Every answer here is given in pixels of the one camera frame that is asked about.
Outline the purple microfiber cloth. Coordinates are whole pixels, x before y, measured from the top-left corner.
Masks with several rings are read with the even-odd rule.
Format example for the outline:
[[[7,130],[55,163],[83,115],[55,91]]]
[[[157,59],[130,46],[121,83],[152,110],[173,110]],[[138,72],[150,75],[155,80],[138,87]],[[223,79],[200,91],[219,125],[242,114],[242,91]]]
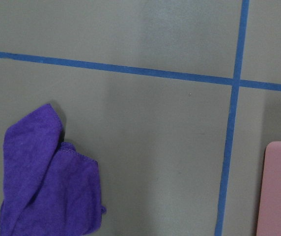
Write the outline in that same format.
[[[7,129],[0,235],[84,236],[100,228],[98,163],[62,141],[62,131],[50,104]]]

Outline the pink plastic tray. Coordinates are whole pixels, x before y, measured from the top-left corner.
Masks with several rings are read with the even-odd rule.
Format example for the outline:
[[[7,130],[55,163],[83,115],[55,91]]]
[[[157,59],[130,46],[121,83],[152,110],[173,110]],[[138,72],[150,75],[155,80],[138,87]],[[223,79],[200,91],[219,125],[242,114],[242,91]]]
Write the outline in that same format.
[[[257,236],[281,236],[281,141],[265,150]]]

